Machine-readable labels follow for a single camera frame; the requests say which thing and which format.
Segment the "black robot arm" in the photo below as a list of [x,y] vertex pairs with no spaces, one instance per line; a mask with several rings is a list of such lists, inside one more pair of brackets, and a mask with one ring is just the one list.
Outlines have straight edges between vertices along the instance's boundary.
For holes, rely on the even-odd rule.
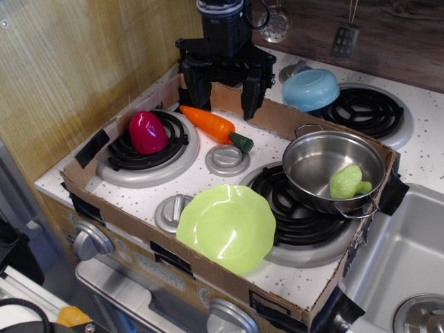
[[212,83],[242,84],[241,108],[251,120],[262,107],[265,92],[274,83],[276,57],[252,42],[254,30],[266,28],[271,9],[265,1],[265,19],[253,23],[251,1],[197,1],[203,37],[179,39],[179,68],[194,106],[203,107],[211,97]]

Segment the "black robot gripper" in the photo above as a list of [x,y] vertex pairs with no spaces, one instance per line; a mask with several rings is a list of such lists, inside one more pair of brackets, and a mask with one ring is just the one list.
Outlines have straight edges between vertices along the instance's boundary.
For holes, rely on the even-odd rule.
[[253,119],[266,88],[274,83],[276,62],[275,56],[252,43],[253,31],[261,26],[253,24],[250,12],[203,12],[201,19],[202,38],[176,41],[180,61],[187,62],[182,64],[182,73],[192,103],[202,108],[210,100],[212,84],[206,75],[225,82],[244,80],[241,107],[244,120]]

